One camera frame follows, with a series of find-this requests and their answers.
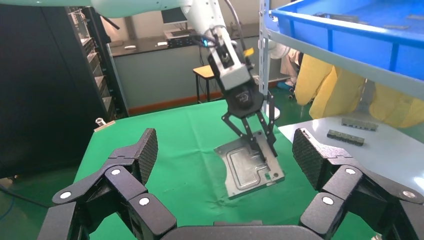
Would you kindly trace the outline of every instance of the green cloth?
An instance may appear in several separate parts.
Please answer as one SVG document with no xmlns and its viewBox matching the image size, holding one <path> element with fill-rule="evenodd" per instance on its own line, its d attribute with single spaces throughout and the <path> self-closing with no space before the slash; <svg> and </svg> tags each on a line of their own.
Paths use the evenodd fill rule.
<svg viewBox="0 0 424 240">
<path fill-rule="evenodd" d="M 146 187 L 174 214 L 178 226 L 253 220 L 265 225 L 297 225 L 317 192 L 293 159 L 292 144 L 277 127 L 274 147 L 285 180 L 228 198 L 226 168 L 214 152 L 238 138 L 221 120 L 226 111 L 225 101 L 216 101 L 118 120 L 93 134 L 75 181 L 96 172 L 114 149 L 134 144 L 146 128 L 155 128 L 159 152 Z M 239 119 L 232 120 L 243 129 Z M 252 130 L 261 129 L 257 117 L 251 117 L 249 124 Z M 107 217 L 90 236 L 92 240 L 134 239 L 117 214 Z M 369 240 L 372 236 L 368 225 L 350 213 L 333 239 Z"/>
</svg>

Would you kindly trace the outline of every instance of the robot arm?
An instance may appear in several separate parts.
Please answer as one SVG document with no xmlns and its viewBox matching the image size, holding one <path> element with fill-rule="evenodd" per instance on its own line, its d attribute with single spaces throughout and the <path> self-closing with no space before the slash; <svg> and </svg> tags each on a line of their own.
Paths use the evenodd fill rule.
<svg viewBox="0 0 424 240">
<path fill-rule="evenodd" d="M 237 15 L 230 1 L 225 0 L 225 2 L 238 23 Z M 218 0 L 0 0 L 0 3 L 39 7 L 93 6 L 100 15 L 107 18 L 127 17 L 181 7 L 187 20 L 198 32 L 198 42 L 201 43 L 202 47 L 207 47 L 209 50 L 209 65 L 228 104 L 228 112 L 222 116 L 222 120 L 239 137 L 245 139 L 253 150 L 262 153 L 246 119 L 256 114 L 267 137 L 268 145 L 274 155 L 277 156 L 274 150 L 274 104 L 272 96 L 267 95 L 265 97 L 259 92 L 250 73 L 251 62 L 247 56 L 244 56 L 246 47 L 242 33 L 240 32 L 242 49 L 239 49 L 232 44 Z M 261 113 L 265 99 L 270 101 L 269 124 L 266 124 Z M 230 122 L 230 116 L 241 119 L 246 134 Z"/>
</svg>

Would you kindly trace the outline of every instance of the blue tray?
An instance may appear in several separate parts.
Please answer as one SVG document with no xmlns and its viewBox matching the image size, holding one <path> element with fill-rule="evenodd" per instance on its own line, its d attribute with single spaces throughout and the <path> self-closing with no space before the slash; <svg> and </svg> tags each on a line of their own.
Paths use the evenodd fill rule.
<svg viewBox="0 0 424 240">
<path fill-rule="evenodd" d="M 298 0 L 272 15 L 286 36 L 424 81 L 424 0 Z"/>
</svg>

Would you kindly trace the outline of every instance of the yellow protective suit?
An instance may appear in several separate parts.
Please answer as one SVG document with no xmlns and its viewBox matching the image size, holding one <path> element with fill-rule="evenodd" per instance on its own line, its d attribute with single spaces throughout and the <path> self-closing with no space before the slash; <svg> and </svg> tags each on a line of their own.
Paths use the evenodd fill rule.
<svg viewBox="0 0 424 240">
<path fill-rule="evenodd" d="M 394 128 L 408 128 L 424 122 L 424 101 L 375 83 L 369 113 Z"/>
<path fill-rule="evenodd" d="M 313 100 L 313 119 L 350 113 L 358 105 L 364 78 L 309 55 L 303 56 L 295 95 L 299 105 Z"/>
<path fill-rule="evenodd" d="M 314 99 L 309 114 L 313 119 L 353 112 L 360 100 L 364 78 L 309 55 L 303 56 L 295 95 L 299 105 Z M 375 83 L 369 113 L 394 127 L 407 128 L 424 122 L 424 101 Z"/>
</svg>

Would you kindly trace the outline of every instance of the green floor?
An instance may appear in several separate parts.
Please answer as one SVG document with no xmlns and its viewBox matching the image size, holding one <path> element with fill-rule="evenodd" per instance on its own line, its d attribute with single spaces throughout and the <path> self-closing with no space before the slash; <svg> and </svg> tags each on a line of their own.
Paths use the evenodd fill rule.
<svg viewBox="0 0 424 240">
<path fill-rule="evenodd" d="M 274 88 L 270 91 L 281 110 L 280 118 L 275 121 L 278 127 L 311 120 L 309 105 L 297 105 L 295 100 L 289 100 L 289 93 L 285 90 Z M 73 182 L 77 170 L 78 167 L 72 167 L 33 176 L 19 176 L 13 183 L 8 179 L 0 179 L 0 185 L 14 193 L 51 206 L 52 196 Z M 47 209 L 13 199 L 0 192 L 0 217 L 8 211 L 12 202 L 14 203 L 10 212 L 0 219 L 0 240 L 35 240 Z"/>
</svg>

